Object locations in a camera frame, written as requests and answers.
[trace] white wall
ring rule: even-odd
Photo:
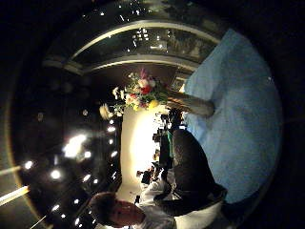
[[[141,193],[136,171],[151,167],[155,144],[153,133],[157,126],[153,122],[154,114],[164,111],[159,106],[151,111],[135,112],[127,109],[124,113],[121,136],[122,185],[117,192],[119,198],[134,202],[135,195]]]

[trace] man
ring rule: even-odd
[[[173,173],[169,183],[181,199],[172,200],[171,187],[163,176],[152,182],[141,194],[138,206],[118,200],[115,194],[95,195],[90,207],[93,217],[101,224],[113,227],[132,225],[134,229],[172,229],[174,216],[188,214],[211,202],[217,191],[207,158],[196,139],[184,130],[173,132]]]

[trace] ceiling light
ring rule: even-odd
[[[86,182],[88,179],[90,179],[91,175],[85,175],[83,178],[83,182]]]
[[[53,179],[59,179],[59,178],[61,177],[61,174],[60,174],[60,172],[59,172],[58,170],[53,170],[53,171],[51,172],[51,177],[52,177]]]
[[[117,155],[117,151],[112,152],[112,157],[115,157]]]
[[[25,168],[30,169],[31,166],[32,166],[32,161],[31,160],[27,161],[27,163],[25,164]]]
[[[88,111],[85,109],[84,111],[83,111],[83,116],[87,116],[88,115]]]
[[[86,151],[84,155],[85,155],[85,158],[89,158],[92,156],[92,153],[90,151]]]
[[[52,207],[51,210],[54,212],[54,211],[58,210],[58,208],[59,208],[59,204],[56,204]]]
[[[64,147],[65,157],[76,157],[81,149],[81,144],[87,139],[85,135],[77,135],[69,140],[69,143]]]
[[[109,128],[107,129],[107,131],[108,131],[108,132],[113,132],[113,131],[115,131],[115,127],[111,126],[111,127],[109,127]]]

